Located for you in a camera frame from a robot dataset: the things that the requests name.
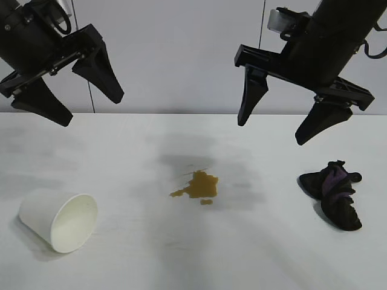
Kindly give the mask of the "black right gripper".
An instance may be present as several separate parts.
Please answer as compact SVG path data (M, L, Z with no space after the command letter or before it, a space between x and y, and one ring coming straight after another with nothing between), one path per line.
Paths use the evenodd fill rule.
M339 76L359 47L359 43L347 39L345 33L340 28L327 31L315 21L298 21L281 30L280 37L286 44L280 53L241 45L234 58L235 66L245 68L238 126L246 124L255 106L268 92L267 76L366 110L374 100L373 95ZM315 103L295 133L298 145L304 145L352 115L347 106Z

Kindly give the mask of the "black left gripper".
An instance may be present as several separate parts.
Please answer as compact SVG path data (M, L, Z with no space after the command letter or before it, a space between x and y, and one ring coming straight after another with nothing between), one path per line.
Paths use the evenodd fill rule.
M57 1L1 1L1 59L14 70L1 80L1 94L14 96L11 106L63 127L73 115L42 76L74 62L72 71L113 103L124 96L100 33L91 24L72 32L70 17Z

